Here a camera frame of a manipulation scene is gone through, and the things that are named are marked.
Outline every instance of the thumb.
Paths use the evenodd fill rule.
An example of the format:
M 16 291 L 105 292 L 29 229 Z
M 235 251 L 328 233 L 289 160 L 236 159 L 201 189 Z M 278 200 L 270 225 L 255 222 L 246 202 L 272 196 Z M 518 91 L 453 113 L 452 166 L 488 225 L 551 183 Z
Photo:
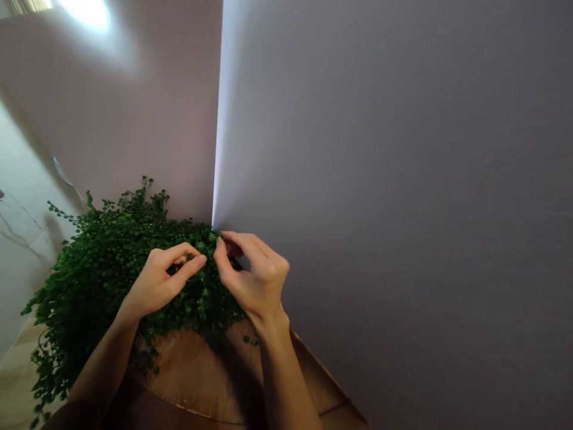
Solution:
M 219 277 L 221 278 L 221 283 L 227 287 L 229 291 L 233 292 L 233 282 L 237 277 L 237 271 L 231 266 L 229 257 L 227 257 L 227 245 L 223 239 L 217 239 L 217 249 L 213 253 L 213 258 L 217 264 L 217 269 L 219 270 Z
M 200 255 L 195 257 L 193 260 L 185 263 L 179 271 L 173 275 L 167 281 L 169 284 L 172 284 L 173 287 L 177 287 L 179 291 L 183 289 L 187 280 L 192 277 L 195 273 L 199 272 L 201 267 L 205 265 L 207 261 L 207 257 L 204 255 Z

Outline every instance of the green plant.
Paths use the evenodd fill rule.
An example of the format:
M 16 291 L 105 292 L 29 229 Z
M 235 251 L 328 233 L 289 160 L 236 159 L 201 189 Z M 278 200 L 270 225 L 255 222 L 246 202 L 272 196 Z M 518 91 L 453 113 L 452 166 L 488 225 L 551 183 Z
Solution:
M 167 249 L 189 242 L 207 256 L 205 266 L 187 282 L 181 293 L 159 311 L 141 320 L 131 351 L 132 364 L 144 373 L 154 368 L 158 356 L 152 342 L 171 330 L 192 328 L 200 334 L 225 331 L 246 318 L 234 297 L 221 284 L 212 258 L 217 233 L 211 226 L 194 224 L 192 219 L 169 220 L 164 209 L 169 196 L 161 190 L 146 199 L 153 179 L 143 177 L 143 187 L 123 193 L 118 203 L 103 200 L 103 209 L 93 206 L 87 192 L 89 212 L 70 216 L 52 203 L 50 211 L 77 227 L 71 242 L 65 241 L 53 272 L 27 304 L 22 314 L 36 307 L 36 324 L 48 328 L 32 353 L 38 382 L 35 412 L 56 396 L 64 400 L 85 362 L 111 325 L 119 306 L 139 275 L 149 251 Z M 239 269 L 238 263 L 232 264 Z M 168 273 L 175 273 L 172 266 Z M 31 427 L 38 424 L 38 417 Z

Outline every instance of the lavender wall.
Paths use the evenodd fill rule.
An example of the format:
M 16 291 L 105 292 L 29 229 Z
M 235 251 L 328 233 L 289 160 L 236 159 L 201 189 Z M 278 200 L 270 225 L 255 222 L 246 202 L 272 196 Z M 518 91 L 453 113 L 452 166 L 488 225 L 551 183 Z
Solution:
M 373 428 L 573 425 L 572 12 L 224 4 L 215 226 Z
M 0 21 L 0 81 L 81 192 L 145 174 L 171 216 L 210 222 L 223 2 L 106 5 L 105 30 L 62 8 Z

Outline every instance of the left hand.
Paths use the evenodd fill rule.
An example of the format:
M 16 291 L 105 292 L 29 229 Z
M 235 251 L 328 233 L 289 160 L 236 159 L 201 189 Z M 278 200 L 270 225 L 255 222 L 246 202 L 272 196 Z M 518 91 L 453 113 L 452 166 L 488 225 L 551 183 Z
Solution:
M 187 262 L 187 254 L 194 256 Z M 125 296 L 118 315 L 129 322 L 139 321 L 146 315 L 158 311 L 181 292 L 187 280 L 197 273 L 207 257 L 187 242 L 168 250 L 154 249 L 143 266 L 139 277 Z M 173 264 L 185 263 L 173 276 L 167 269 Z

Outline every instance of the wrist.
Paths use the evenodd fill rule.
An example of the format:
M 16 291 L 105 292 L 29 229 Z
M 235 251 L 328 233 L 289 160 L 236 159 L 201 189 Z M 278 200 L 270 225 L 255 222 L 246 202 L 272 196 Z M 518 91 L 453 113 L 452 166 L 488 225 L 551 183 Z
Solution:
M 290 319 L 282 305 L 274 315 L 266 317 L 249 315 L 249 318 L 258 338 L 263 342 L 272 342 L 285 336 L 290 337 Z
M 118 313 L 115 316 L 115 322 L 122 326 L 139 325 L 141 317 L 131 311 L 125 302 L 119 307 Z

